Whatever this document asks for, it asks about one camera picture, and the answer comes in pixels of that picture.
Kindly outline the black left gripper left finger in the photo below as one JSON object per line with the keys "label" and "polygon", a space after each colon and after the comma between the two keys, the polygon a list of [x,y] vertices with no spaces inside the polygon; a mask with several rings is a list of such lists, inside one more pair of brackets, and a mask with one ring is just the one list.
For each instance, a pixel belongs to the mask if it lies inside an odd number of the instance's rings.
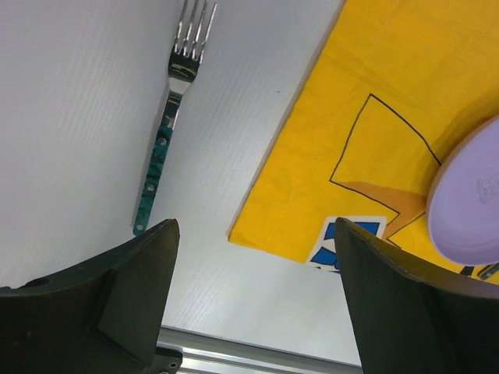
{"label": "black left gripper left finger", "polygon": [[4,373],[148,373],[179,249],[167,219],[22,287],[1,289]]}

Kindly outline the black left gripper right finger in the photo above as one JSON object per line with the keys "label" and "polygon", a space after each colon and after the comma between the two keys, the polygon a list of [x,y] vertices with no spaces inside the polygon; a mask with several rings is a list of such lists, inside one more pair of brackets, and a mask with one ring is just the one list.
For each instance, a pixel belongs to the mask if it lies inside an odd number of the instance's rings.
{"label": "black left gripper right finger", "polygon": [[335,249],[364,373],[496,373],[498,287],[338,218]]}

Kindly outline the purple plastic plate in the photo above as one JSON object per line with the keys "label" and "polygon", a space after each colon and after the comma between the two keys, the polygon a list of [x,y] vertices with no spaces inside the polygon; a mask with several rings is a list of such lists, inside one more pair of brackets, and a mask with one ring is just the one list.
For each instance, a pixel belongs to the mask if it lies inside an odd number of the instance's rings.
{"label": "purple plastic plate", "polygon": [[498,117],[449,153],[430,188],[426,225],[435,249],[465,266],[498,261]]}

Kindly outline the yellow cartoon placemat cloth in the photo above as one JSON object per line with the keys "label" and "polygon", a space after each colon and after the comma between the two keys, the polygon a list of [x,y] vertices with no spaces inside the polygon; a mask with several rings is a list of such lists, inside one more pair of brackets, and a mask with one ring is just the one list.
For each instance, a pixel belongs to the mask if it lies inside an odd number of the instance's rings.
{"label": "yellow cartoon placemat cloth", "polygon": [[347,1],[228,239],[335,272],[344,217],[465,273],[431,244],[426,199],[497,113],[497,2]]}

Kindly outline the fork with green handle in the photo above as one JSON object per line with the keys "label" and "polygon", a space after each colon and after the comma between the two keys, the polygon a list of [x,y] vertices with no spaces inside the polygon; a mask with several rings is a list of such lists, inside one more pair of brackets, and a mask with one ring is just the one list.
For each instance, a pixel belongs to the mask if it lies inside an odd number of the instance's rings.
{"label": "fork with green handle", "polygon": [[217,10],[216,1],[195,1],[192,5],[184,1],[182,4],[168,61],[168,96],[150,152],[145,182],[133,222],[135,236],[147,230],[180,105],[202,64]]}

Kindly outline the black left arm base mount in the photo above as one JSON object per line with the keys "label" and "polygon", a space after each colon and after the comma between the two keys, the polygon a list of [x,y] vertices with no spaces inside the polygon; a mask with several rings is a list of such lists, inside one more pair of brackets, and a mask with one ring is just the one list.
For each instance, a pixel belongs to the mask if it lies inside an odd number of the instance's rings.
{"label": "black left arm base mount", "polygon": [[176,374],[182,365],[183,354],[180,351],[156,347],[154,358],[148,373]]}

